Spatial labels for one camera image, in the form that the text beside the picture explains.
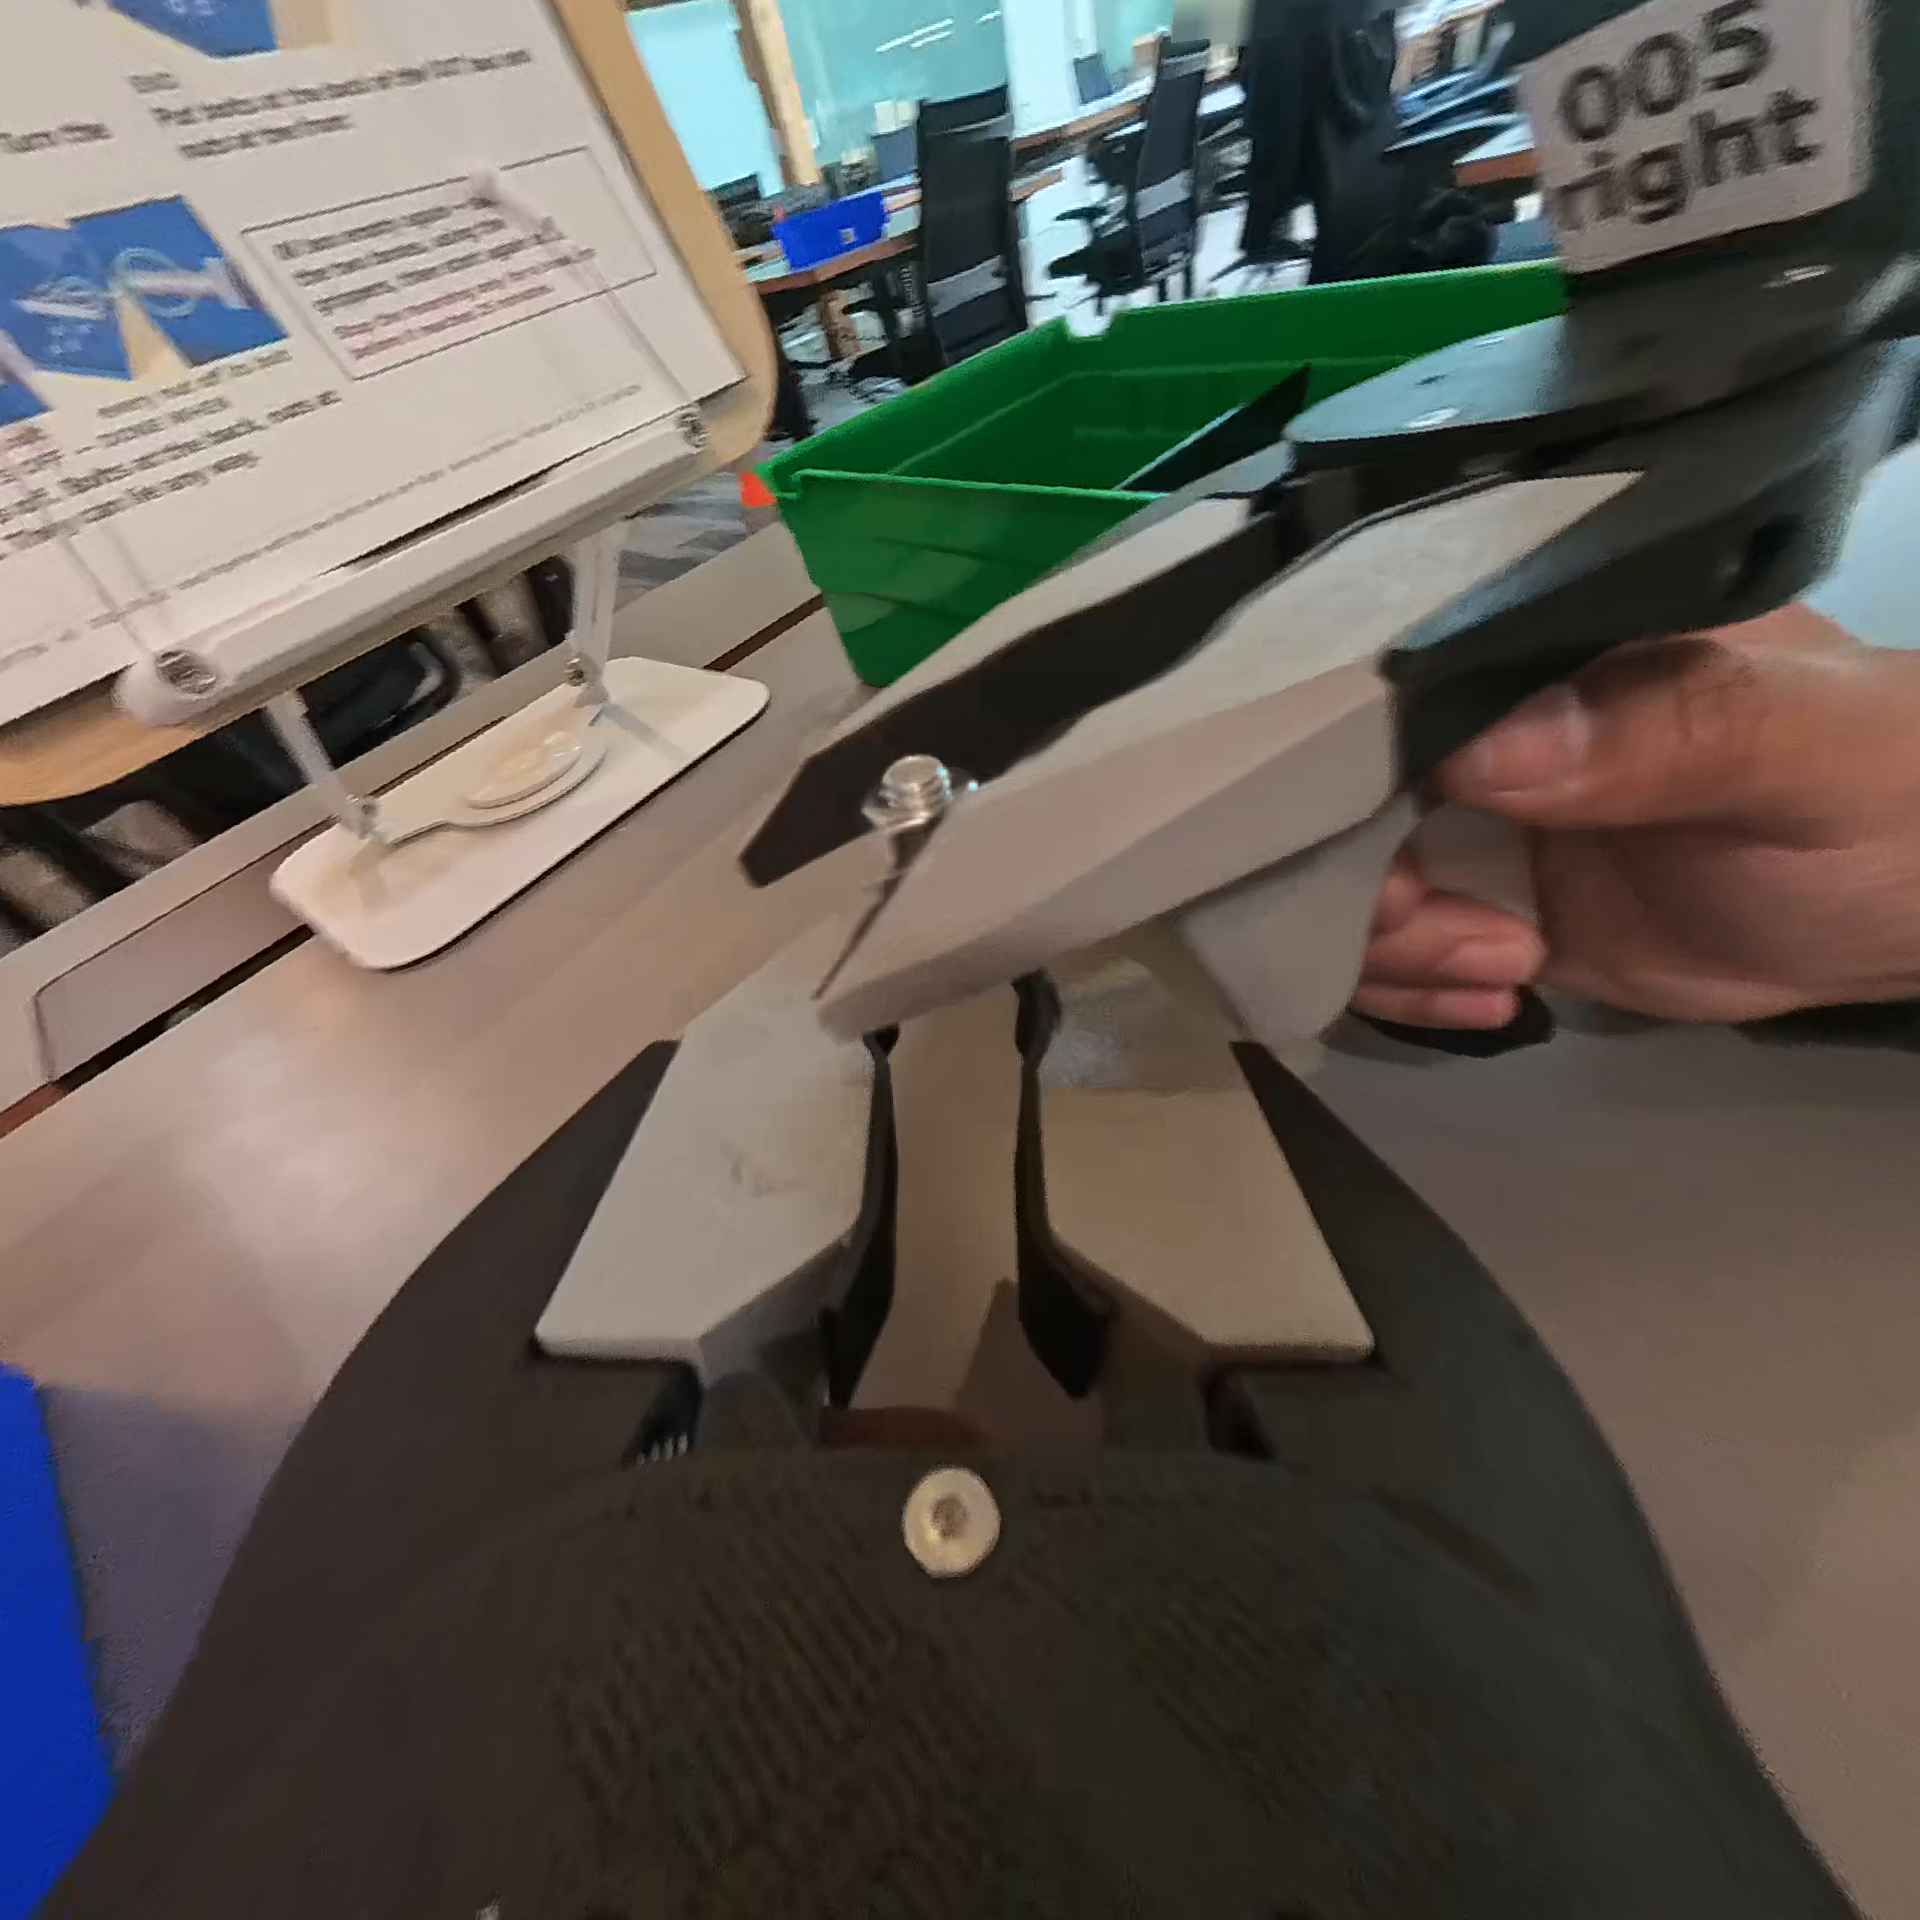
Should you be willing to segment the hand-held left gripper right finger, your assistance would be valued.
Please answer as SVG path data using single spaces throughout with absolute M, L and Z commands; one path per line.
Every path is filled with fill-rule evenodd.
M 1015 984 L 1018 1311 L 1073 1398 L 1169 1368 L 1368 1361 L 1377 1336 L 1242 1070 L 1161 940 Z

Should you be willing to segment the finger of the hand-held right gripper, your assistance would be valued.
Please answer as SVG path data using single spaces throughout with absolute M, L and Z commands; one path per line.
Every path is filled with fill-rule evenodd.
M 1249 495 L 1127 521 L 821 736 L 743 845 L 746 880 L 776 884 L 864 833 L 899 759 L 931 756 L 978 783 L 1010 772 L 1189 655 L 1283 572 L 1287 549 L 1285 519 Z
M 1164 927 L 1245 1037 L 1327 1033 L 1418 819 L 1388 652 L 1640 479 L 1465 487 L 1322 544 L 1170 672 L 960 797 L 823 981 L 825 1031 Z

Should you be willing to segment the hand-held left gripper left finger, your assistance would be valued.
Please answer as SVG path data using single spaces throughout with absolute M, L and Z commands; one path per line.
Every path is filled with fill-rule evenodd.
M 541 1353 L 690 1368 L 801 1351 L 831 1405 L 866 1371 L 897 1283 L 891 1029 L 836 1039 L 801 936 L 695 1017 L 537 1325 Z

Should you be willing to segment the green plastic bin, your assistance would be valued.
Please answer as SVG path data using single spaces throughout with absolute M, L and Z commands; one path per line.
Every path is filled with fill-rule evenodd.
M 1290 408 L 1565 308 L 1548 261 L 1356 279 L 1031 327 L 761 469 L 856 677 L 884 688 L 1144 511 L 1129 487 L 1219 419 Z

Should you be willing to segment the blue plastic bin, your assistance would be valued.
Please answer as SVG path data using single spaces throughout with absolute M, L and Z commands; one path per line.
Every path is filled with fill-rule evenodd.
M 3 1371 L 3 1915 L 28 1918 L 112 1800 L 81 1566 L 36 1382 Z

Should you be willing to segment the person's right hand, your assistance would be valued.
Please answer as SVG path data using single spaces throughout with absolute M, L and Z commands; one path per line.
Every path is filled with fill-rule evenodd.
M 1496 1033 L 1525 991 L 1754 1023 L 1919 991 L 1919 655 L 1794 603 L 1615 648 L 1444 759 L 1527 831 L 1535 920 L 1400 855 L 1352 1009 Z

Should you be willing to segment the black bin divider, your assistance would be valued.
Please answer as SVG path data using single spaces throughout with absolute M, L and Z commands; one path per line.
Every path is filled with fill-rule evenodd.
M 1309 387 L 1313 364 L 1304 364 L 1260 395 L 1196 428 L 1187 438 L 1127 472 L 1115 489 L 1169 495 L 1266 454 L 1285 443 L 1290 422 L 1304 411 Z

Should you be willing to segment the black office chair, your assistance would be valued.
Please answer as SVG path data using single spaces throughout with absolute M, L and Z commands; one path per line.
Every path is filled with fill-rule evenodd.
M 921 102 L 917 151 L 920 315 L 946 371 L 1028 327 L 1005 89 Z
M 1197 132 L 1210 91 L 1207 38 L 1167 38 L 1129 171 L 1103 204 L 1073 216 L 1088 227 L 1083 246 L 1051 263 L 1051 279 L 1083 280 L 1077 305 L 1106 315 L 1122 296 L 1154 292 L 1170 299 L 1183 284 L 1193 295 L 1197 232 Z

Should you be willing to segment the small blue bin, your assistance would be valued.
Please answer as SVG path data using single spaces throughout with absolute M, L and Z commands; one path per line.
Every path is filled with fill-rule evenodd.
M 816 271 L 861 248 L 875 246 L 889 228 L 891 209 L 881 187 L 866 187 L 818 206 L 794 206 L 773 219 L 776 246 L 785 269 Z

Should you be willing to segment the printed instruction sheet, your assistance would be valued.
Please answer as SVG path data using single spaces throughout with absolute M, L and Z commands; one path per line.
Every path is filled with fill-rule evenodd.
M 215 639 L 740 366 L 552 4 L 5 4 L 3 701 Z

